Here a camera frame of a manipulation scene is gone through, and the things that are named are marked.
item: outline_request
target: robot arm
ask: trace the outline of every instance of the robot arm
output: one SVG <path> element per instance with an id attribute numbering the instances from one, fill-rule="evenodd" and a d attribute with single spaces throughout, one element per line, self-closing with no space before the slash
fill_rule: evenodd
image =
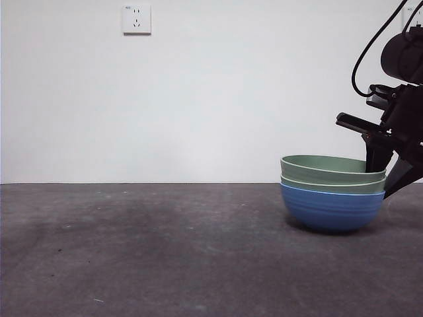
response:
<path id="1" fill-rule="evenodd" d="M 361 133 L 367 150 L 366 172 L 386 169 L 393 152 L 399 154 L 387 177 L 385 198 L 423 178 L 423 28 L 418 25 L 407 32 L 413 16 L 423 7 L 423 1 L 417 6 L 404 32 L 388 42 L 381 57 L 384 72 L 408 84 L 395 88 L 371 85 L 369 92 L 364 94 L 355 85 L 355 74 L 369 47 L 405 3 L 406 0 L 369 43 L 353 72 L 356 91 L 367 97 L 369 106 L 383 111 L 381 123 L 377 125 L 345 113 L 339 114 L 336 121 L 342 127 Z"/>

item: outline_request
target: ribbed bowl exterior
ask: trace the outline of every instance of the ribbed bowl exterior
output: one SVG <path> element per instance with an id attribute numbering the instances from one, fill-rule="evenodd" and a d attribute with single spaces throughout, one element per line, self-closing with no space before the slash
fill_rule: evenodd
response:
<path id="1" fill-rule="evenodd" d="M 341 157 L 294 155 L 281 159 L 282 176 L 297 182 L 354 185 L 383 180 L 386 171 L 365 172 L 365 162 Z"/>
<path id="2" fill-rule="evenodd" d="M 385 192 L 334 194 L 280 185 L 288 211 L 315 230 L 342 232 L 360 229 L 374 220 L 385 197 Z"/>

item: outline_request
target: black cable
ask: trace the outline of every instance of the black cable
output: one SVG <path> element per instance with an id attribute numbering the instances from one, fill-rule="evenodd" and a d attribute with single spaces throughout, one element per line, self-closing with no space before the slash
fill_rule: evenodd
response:
<path id="1" fill-rule="evenodd" d="M 372 92 L 369 94 L 365 94 L 364 92 L 362 92 L 358 87 L 357 87 L 357 83 L 356 83 L 356 75 L 357 75 L 357 70 L 358 67 L 360 66 L 360 64 L 363 61 L 364 56 L 367 54 L 367 52 L 369 51 L 370 47 L 373 45 L 373 43 L 377 40 L 377 38 L 382 34 L 382 32 L 390 25 L 390 23 L 394 20 L 394 18 L 400 13 L 400 11 L 403 9 L 403 7 L 405 6 L 405 4 L 407 3 L 408 0 L 403 0 L 401 2 L 401 4 L 399 5 L 399 7 L 397 8 L 397 10 L 395 10 L 395 12 L 391 15 L 391 17 L 388 19 L 388 21 L 385 22 L 385 24 L 380 28 L 379 31 L 377 31 L 376 35 L 370 40 L 369 44 L 365 47 L 364 51 L 362 52 L 362 54 L 360 55 L 360 57 L 357 60 L 356 66 L 354 67 L 354 70 L 352 71 L 352 86 L 354 88 L 354 90 L 362 97 L 370 97 L 373 96 L 375 94 L 375 87 L 372 86 L 371 90 Z"/>

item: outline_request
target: gray concrete floor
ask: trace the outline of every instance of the gray concrete floor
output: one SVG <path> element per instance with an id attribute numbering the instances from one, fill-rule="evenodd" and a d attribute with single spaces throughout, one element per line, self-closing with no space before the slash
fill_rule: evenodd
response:
<path id="1" fill-rule="evenodd" d="M 1 316 L 423 316 L 422 203 L 330 236 L 277 184 L 2 186 Z"/>

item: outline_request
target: bowl rim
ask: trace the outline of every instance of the bowl rim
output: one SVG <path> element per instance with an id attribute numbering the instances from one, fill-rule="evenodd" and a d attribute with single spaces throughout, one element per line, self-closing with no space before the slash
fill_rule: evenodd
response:
<path id="1" fill-rule="evenodd" d="M 282 180 L 287 180 L 288 182 L 293 182 L 296 184 L 301 185 L 312 185 L 312 186 L 321 186 L 321 187 L 329 187 L 329 188 L 341 188 L 341 187 L 362 187 L 362 186 L 371 186 L 376 185 L 380 183 L 386 182 L 387 177 L 385 176 L 382 180 L 378 180 L 377 182 L 371 182 L 371 183 L 363 183 L 363 184 L 346 184 L 346 185 L 340 185 L 340 184 L 318 184 L 318 183 L 307 183 L 307 182 L 300 182 L 298 180 L 292 180 L 291 178 L 285 177 L 283 174 L 281 174 Z"/>
<path id="2" fill-rule="evenodd" d="M 321 168 L 315 168 L 315 167 L 308 167 L 308 166 L 303 166 L 303 165 L 298 165 L 298 164 L 294 164 L 291 162 L 287 162 L 286 159 L 290 158 L 290 157 L 323 157 L 323 158 L 330 158 L 330 159 L 347 159 L 347 160 L 354 160 L 356 162 L 363 162 L 365 163 L 364 160 L 356 160 L 356 159 L 352 159 L 352 158 L 348 158 L 348 157 L 331 157 L 328 155 L 288 155 L 286 157 L 282 157 L 280 160 L 282 163 L 287 164 L 287 165 L 291 165 L 294 167 L 299 167 L 299 168 L 303 168 L 306 170 L 316 170 L 319 172 L 326 172 L 326 173 L 333 173 L 333 174 L 347 174 L 347 175 L 378 175 L 378 174 L 386 174 L 386 169 L 381 171 L 381 172 L 371 172 L 371 173 L 365 173 L 365 172 L 342 172 L 342 171 L 336 171 L 336 170 L 323 170 Z"/>
<path id="3" fill-rule="evenodd" d="M 380 192 L 380 193 L 374 193 L 374 194 L 343 194 L 343 193 L 328 193 L 328 192 L 318 192 L 315 190 L 304 190 L 303 188 L 296 188 L 296 187 L 292 187 L 289 185 L 285 185 L 284 183 L 280 183 L 281 187 L 287 187 L 291 190 L 298 190 L 301 192 L 308 192 L 308 193 L 313 193 L 313 194 L 323 194 L 323 195 L 334 195 L 334 196 L 349 196 L 349 197 L 370 197 L 370 196 L 385 196 L 385 191 Z"/>

